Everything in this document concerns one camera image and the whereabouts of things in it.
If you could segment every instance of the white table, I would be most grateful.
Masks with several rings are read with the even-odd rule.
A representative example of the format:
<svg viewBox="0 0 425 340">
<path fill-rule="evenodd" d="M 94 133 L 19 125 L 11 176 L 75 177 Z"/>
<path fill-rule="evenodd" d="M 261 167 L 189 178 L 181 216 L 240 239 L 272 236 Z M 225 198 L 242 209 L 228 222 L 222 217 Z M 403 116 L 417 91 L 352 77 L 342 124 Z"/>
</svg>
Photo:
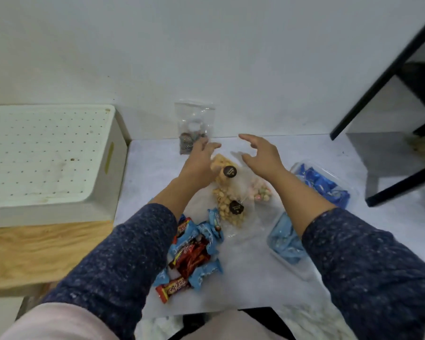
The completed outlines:
<svg viewBox="0 0 425 340">
<path fill-rule="evenodd" d="M 363 200 L 367 170 L 347 137 L 341 136 L 334 142 L 327 135 L 268 139 L 277 145 L 286 167 L 309 159 L 350 183 L 360 194 L 352 211 L 375 227 L 394 233 L 398 240 L 425 260 L 425 211 L 416 203 L 416 193 L 378 208 L 368 208 Z M 218 141 L 222 148 L 217 152 L 230 158 L 232 151 L 254 152 L 248 143 L 238 138 Z M 187 159 L 186 155 L 179 155 L 178 148 L 178 140 L 131 142 L 115 225 L 126 221 L 178 175 Z M 188 209 L 195 213 L 196 205 L 189 204 Z M 192 217 L 191 213 L 186 210 L 186 214 Z M 219 247 L 224 274 L 205 279 L 200 292 L 183 291 L 164 305 L 156 292 L 151 291 L 143 310 L 144 318 L 259 306 L 304 303 L 320 306 L 329 298 L 322 284 L 318 280 L 305 282 L 299 279 L 273 258 L 266 249 L 266 234 L 239 245 L 227 246 L 225 241 Z"/>
</svg>

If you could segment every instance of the plastic tub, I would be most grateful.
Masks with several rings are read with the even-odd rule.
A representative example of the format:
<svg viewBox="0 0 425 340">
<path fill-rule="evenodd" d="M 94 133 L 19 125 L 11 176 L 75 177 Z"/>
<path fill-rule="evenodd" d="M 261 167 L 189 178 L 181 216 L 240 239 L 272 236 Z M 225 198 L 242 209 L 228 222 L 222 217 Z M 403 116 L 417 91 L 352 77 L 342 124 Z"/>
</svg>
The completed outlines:
<svg viewBox="0 0 425 340">
<path fill-rule="evenodd" d="M 346 206 L 347 210 L 350 210 L 354 207 L 357 198 L 358 198 L 358 192 L 355 188 L 353 188 L 349 183 L 347 183 L 346 181 L 340 179 L 339 177 L 335 176 L 334 174 L 332 174 L 331 172 L 325 170 L 324 168 L 322 168 L 321 166 L 308 161 L 308 160 L 303 160 L 300 161 L 298 163 L 296 163 L 291 169 L 290 171 L 293 174 L 297 174 L 299 172 L 300 166 L 304 164 L 305 165 L 305 169 L 307 170 L 310 167 L 313 167 L 313 169 L 315 171 L 317 171 L 318 173 L 320 173 L 322 176 L 324 176 L 325 178 L 328 178 L 329 180 L 335 182 L 337 184 L 337 187 L 334 189 L 341 189 L 341 190 L 347 190 L 348 193 L 350 194 L 349 197 L 349 202 L 348 205 Z M 270 238 L 271 238 L 271 234 L 273 233 L 273 231 L 277 228 L 277 225 L 279 223 L 280 219 L 276 222 L 276 225 L 272 228 L 272 230 L 270 231 L 268 237 L 266 238 L 266 244 L 267 244 L 267 248 L 269 250 L 269 252 L 277 259 L 279 260 L 287 269 L 289 269 L 290 271 L 292 271 L 294 274 L 296 274 L 299 278 L 301 278 L 302 280 L 308 281 L 308 280 L 312 280 L 315 277 L 319 276 L 319 273 L 316 269 L 316 267 L 314 266 L 312 260 L 310 259 L 310 257 L 304 257 L 302 259 L 300 259 L 300 261 L 295 264 L 292 265 L 289 262 L 287 262 L 283 257 L 281 257 L 278 253 L 276 253 L 271 247 L 270 247 Z"/>
</svg>

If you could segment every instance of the person's right hand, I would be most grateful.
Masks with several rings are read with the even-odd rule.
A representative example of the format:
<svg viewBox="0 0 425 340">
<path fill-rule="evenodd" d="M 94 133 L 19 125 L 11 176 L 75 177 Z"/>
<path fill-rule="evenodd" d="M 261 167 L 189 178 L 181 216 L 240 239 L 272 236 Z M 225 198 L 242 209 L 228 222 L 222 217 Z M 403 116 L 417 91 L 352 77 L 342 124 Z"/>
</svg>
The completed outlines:
<svg viewBox="0 0 425 340">
<path fill-rule="evenodd" d="M 285 170 L 275 145 L 262 137 L 254 135 L 239 134 L 239 138 L 250 142 L 250 146 L 256 149 L 256 156 L 242 155 L 245 164 L 256 175 L 271 182 L 274 177 Z"/>
</svg>

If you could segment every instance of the speckled sweater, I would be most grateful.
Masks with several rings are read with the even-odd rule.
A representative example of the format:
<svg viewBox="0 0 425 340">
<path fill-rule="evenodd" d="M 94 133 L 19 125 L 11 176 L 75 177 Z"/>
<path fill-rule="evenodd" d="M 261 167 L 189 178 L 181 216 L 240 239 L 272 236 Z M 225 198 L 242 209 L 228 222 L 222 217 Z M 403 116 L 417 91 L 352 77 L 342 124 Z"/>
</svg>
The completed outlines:
<svg viewBox="0 0 425 340">
<path fill-rule="evenodd" d="M 143 206 L 114 228 L 43 303 L 87 309 L 120 339 L 132 339 L 176 228 L 166 207 Z M 302 243 L 359 339 L 424 337 L 425 263 L 391 233 L 334 209 L 308 226 Z"/>
</svg>

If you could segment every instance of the person's left hand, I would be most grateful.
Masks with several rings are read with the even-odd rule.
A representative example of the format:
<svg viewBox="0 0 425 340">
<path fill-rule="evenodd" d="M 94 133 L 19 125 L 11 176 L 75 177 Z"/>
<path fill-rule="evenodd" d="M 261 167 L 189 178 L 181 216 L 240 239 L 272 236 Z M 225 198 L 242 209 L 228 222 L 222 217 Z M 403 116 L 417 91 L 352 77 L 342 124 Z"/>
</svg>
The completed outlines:
<svg viewBox="0 0 425 340">
<path fill-rule="evenodd" d="M 208 143 L 207 138 L 200 138 L 196 141 L 181 173 L 179 173 L 179 178 L 196 189 L 207 187 L 220 173 L 221 167 L 211 169 L 211 155 L 215 149 L 221 146 L 220 143 Z"/>
</svg>

